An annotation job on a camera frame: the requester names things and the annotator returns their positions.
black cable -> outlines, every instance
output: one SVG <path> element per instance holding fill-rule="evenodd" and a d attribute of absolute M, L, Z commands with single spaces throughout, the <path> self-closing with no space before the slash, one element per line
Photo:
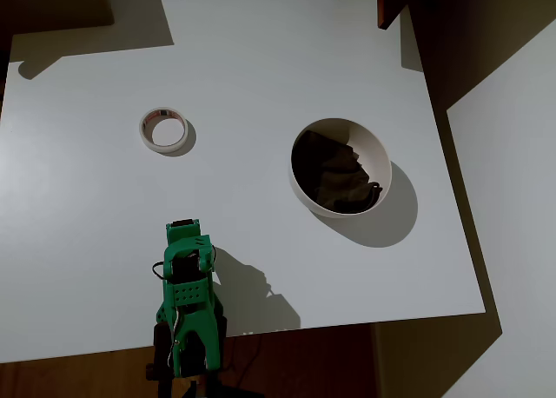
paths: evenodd
<path fill-rule="evenodd" d="M 156 272 L 156 271 L 155 271 L 155 268 L 156 268 L 157 266 L 160 266 L 160 265 L 163 265 L 163 264 L 164 264 L 164 262 L 157 262 L 157 263 L 155 263 L 155 264 L 153 265 L 153 268 L 152 268 L 152 269 L 153 269 L 153 274 L 155 274 L 155 275 L 158 277 L 158 279 L 160 279 L 160 280 L 164 280 L 164 276 L 162 276 L 162 275 L 160 275 L 158 272 Z"/>
<path fill-rule="evenodd" d="M 259 357 L 259 353 L 261 353 L 261 344 L 262 344 L 262 335 L 259 335 L 259 344 L 257 345 L 257 351 L 255 352 L 255 354 L 253 355 L 253 357 L 251 358 L 251 360 L 249 361 L 249 363 L 247 364 L 245 369 L 243 369 L 242 376 L 240 376 L 240 380 L 237 382 L 236 388 L 239 388 L 242 385 L 243 378 L 245 377 L 245 375 L 249 371 L 249 368 L 251 368 L 251 365 L 253 364 L 255 359 L 257 357 Z"/>

wire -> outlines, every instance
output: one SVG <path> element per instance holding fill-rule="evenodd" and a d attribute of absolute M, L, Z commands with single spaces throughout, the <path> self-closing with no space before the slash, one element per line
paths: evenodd
<path fill-rule="evenodd" d="M 175 322 L 174 322 L 174 328 L 172 329 L 172 331 L 170 332 L 171 336 L 172 336 L 172 347 L 170 348 L 170 353 L 168 354 L 168 367 L 172 368 L 170 366 L 170 361 L 172 359 L 172 353 L 174 353 L 174 345 L 179 344 L 179 341 L 177 341 L 175 339 L 175 332 L 177 331 L 177 326 L 180 323 L 180 308 L 179 307 L 175 307 Z"/>
<path fill-rule="evenodd" d="M 240 376 L 240 380 L 237 382 L 236 388 L 239 388 L 242 385 L 243 378 L 245 377 L 245 375 L 247 374 L 247 372 L 251 368 L 251 365 L 253 364 L 255 359 L 257 357 L 259 357 L 259 354 L 261 353 L 261 344 L 262 344 L 262 335 L 259 335 L 259 344 L 257 345 L 257 351 L 255 352 L 255 354 L 253 355 L 253 357 L 251 358 L 251 360 L 249 361 L 249 363 L 247 364 L 245 369 L 243 369 L 242 376 Z"/>
<path fill-rule="evenodd" d="M 161 265 L 163 265 L 163 264 L 164 264 L 164 262 L 157 262 L 157 263 L 155 263 L 155 264 L 153 265 L 153 268 L 152 268 L 152 269 L 153 269 L 153 274 L 155 274 L 155 275 L 158 277 L 158 279 L 160 279 L 160 280 L 162 280 L 162 281 L 164 280 L 164 276 L 162 276 L 162 275 L 160 275 L 158 272 L 156 272 L 156 271 L 155 271 L 155 268 L 156 268 L 157 266 L 161 266 Z"/>

white table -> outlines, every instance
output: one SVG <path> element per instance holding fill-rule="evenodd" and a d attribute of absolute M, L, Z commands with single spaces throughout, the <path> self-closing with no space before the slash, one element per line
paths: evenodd
<path fill-rule="evenodd" d="M 190 217 L 223 249 L 228 335 L 484 312 L 425 79 L 400 66 L 398 22 L 375 27 L 376 0 L 162 2 L 173 46 L 67 56 L 32 80 L 10 64 L 2 362 L 151 344 L 150 266 L 165 224 Z M 111 29 L 18 36 L 13 54 Z M 161 105 L 193 124 L 188 154 L 143 145 Z M 366 126 L 395 163 L 366 222 L 317 219 L 288 182 L 294 139 L 327 117 Z"/>

white wall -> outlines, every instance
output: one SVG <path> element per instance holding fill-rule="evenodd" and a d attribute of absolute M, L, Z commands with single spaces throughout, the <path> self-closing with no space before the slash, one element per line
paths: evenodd
<path fill-rule="evenodd" d="M 503 334 L 445 397 L 554 397 L 556 22 L 448 115 Z"/>

round bowl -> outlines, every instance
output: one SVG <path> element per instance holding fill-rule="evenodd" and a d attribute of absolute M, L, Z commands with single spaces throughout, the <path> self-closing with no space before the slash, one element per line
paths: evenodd
<path fill-rule="evenodd" d="M 330 218 L 349 218 L 362 216 L 364 214 L 372 214 L 373 209 L 375 209 L 387 196 L 388 190 L 390 189 L 390 183 L 392 181 L 392 164 L 390 163 L 390 158 L 388 157 L 388 153 L 386 152 L 384 145 L 378 137 L 358 123 L 351 122 L 343 118 L 325 118 L 323 120 L 319 120 L 318 122 L 311 123 L 303 129 L 295 139 L 292 150 L 300 137 L 306 131 L 313 131 L 329 139 L 335 140 L 336 142 L 351 146 L 354 149 L 354 153 L 359 156 L 357 162 L 359 162 L 361 167 L 365 170 L 365 172 L 367 172 L 369 181 L 378 182 L 382 187 L 382 191 L 378 201 L 373 205 L 373 207 L 359 213 L 342 214 L 325 209 L 309 198 L 305 192 L 303 192 L 303 189 L 301 189 L 299 183 L 295 179 L 290 157 L 289 181 L 297 198 L 299 198 L 299 200 L 308 209 L 319 216 Z"/>

